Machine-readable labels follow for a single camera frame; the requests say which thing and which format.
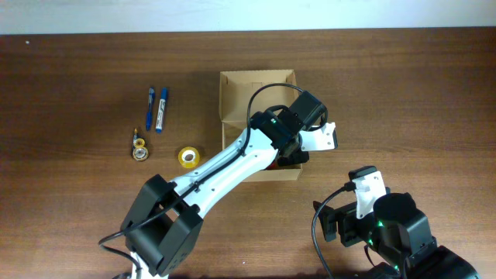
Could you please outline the brown cardboard box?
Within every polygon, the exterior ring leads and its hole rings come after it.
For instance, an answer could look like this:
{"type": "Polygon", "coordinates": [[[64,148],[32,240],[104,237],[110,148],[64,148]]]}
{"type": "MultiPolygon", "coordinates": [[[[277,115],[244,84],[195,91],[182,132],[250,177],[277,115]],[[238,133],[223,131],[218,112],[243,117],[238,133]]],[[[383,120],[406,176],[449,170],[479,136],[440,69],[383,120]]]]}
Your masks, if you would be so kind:
{"type": "MultiPolygon", "coordinates": [[[[226,148],[246,128],[246,110],[253,93],[264,85],[285,83],[296,85],[293,70],[223,71],[220,73],[219,117],[222,122],[222,147],[226,148]]],[[[272,87],[255,97],[250,112],[262,112],[272,105],[289,106],[298,92],[286,87],[272,87]]],[[[295,181],[302,172],[302,165],[261,170],[249,176],[247,182],[295,181]]]]}

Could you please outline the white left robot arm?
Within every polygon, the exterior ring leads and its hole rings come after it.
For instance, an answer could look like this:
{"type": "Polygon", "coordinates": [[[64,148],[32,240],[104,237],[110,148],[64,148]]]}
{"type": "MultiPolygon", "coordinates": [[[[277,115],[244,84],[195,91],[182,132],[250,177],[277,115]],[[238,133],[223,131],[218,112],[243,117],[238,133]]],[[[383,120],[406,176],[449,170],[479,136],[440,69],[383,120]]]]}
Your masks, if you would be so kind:
{"type": "Polygon", "coordinates": [[[332,150],[335,126],[327,108],[303,91],[290,106],[247,114],[240,136],[211,160],[170,181],[159,174],[140,189],[121,225],[132,278],[167,277],[193,250],[204,217],[252,174],[275,160],[332,150]]]}

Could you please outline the red stapler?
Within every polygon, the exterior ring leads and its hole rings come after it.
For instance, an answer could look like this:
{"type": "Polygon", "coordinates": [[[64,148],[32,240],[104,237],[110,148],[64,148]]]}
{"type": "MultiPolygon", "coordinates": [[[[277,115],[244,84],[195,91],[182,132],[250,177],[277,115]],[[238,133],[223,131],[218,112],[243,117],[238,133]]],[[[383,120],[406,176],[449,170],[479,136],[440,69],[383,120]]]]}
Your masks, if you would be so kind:
{"type": "Polygon", "coordinates": [[[266,167],[266,170],[273,170],[277,168],[277,161],[273,161],[269,166],[266,167]]]}

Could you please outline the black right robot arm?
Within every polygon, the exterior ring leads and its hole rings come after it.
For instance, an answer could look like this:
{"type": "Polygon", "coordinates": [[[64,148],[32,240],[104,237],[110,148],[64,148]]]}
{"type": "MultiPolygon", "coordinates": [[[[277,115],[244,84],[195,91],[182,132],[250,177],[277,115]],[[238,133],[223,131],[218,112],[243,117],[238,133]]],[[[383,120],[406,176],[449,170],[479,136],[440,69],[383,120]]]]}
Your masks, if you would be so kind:
{"type": "Polygon", "coordinates": [[[356,217],[357,203],[331,208],[313,202],[317,221],[327,242],[341,237],[349,247],[365,243],[383,261],[361,274],[345,278],[480,279],[475,268],[445,246],[431,233],[427,216],[417,208],[409,193],[388,193],[373,204],[363,219],[356,217]]]}

